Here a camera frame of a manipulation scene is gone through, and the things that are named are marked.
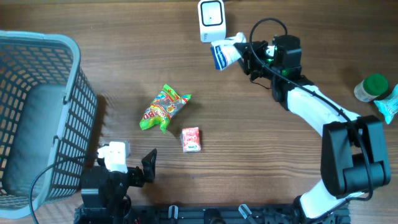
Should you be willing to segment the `teal wet wipes pack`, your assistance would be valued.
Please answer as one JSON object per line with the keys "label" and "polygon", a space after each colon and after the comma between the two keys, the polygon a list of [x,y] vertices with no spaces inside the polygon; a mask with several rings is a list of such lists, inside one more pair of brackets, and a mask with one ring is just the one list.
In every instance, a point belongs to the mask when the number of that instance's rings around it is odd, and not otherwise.
{"label": "teal wet wipes pack", "polygon": [[385,122],[390,124],[395,114],[397,114],[397,89],[396,85],[392,93],[383,100],[376,100],[374,104],[384,116]]}

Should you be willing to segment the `white blue pouch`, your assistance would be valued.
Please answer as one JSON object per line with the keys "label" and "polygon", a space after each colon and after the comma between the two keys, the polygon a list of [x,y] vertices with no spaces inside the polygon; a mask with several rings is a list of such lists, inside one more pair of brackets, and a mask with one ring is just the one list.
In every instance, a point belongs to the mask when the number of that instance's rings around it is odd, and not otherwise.
{"label": "white blue pouch", "polygon": [[246,37],[243,32],[238,32],[233,37],[213,41],[210,50],[215,62],[215,68],[222,71],[239,60],[241,54],[234,45],[244,43],[246,43]]}

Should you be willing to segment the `red white tissue pack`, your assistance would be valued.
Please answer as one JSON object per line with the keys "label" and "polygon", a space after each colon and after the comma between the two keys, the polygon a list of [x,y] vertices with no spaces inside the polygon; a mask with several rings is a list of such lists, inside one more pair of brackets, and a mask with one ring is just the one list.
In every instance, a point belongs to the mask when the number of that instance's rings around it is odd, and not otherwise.
{"label": "red white tissue pack", "polygon": [[182,129],[181,142],[184,153],[201,151],[199,127]]}

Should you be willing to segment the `green lid jar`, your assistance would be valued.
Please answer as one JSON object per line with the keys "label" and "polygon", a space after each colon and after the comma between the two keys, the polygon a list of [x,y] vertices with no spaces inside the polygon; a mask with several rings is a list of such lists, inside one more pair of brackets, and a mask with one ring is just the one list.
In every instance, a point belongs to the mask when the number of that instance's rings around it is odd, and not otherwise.
{"label": "green lid jar", "polygon": [[370,102],[384,94],[388,88],[387,79],[380,73],[374,73],[355,86],[354,95],[359,101]]}

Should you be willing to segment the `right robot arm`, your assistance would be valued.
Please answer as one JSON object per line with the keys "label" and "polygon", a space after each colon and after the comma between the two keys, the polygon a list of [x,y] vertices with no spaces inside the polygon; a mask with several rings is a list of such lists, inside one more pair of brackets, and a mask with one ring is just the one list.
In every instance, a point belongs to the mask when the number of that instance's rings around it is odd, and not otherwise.
{"label": "right robot arm", "polygon": [[331,101],[301,74],[302,48],[298,37],[275,36],[271,43],[234,45],[243,70],[252,80],[271,82],[273,99],[304,119],[321,137],[321,180],[297,197],[294,223],[322,222],[351,201],[367,201],[391,181],[382,122],[360,116]]}

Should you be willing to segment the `green Haribo candy bag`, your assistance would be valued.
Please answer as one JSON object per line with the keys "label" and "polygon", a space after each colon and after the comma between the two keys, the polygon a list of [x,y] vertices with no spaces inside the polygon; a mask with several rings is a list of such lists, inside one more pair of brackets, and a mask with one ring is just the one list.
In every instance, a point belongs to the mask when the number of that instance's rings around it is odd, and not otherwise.
{"label": "green Haribo candy bag", "polygon": [[191,95],[180,96],[172,87],[165,84],[160,93],[145,110],[139,123],[142,130],[159,125],[165,134],[171,119],[188,103]]}

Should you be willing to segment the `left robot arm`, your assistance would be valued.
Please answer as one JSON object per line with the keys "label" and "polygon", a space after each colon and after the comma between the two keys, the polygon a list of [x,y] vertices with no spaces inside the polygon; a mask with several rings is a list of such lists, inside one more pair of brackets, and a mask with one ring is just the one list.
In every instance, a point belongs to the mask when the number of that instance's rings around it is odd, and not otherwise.
{"label": "left robot arm", "polygon": [[75,210],[74,223],[142,223],[133,210],[129,187],[143,187],[155,179],[157,150],[142,160],[142,168],[128,167],[126,172],[110,171],[104,164],[94,166],[81,177],[83,204]]}

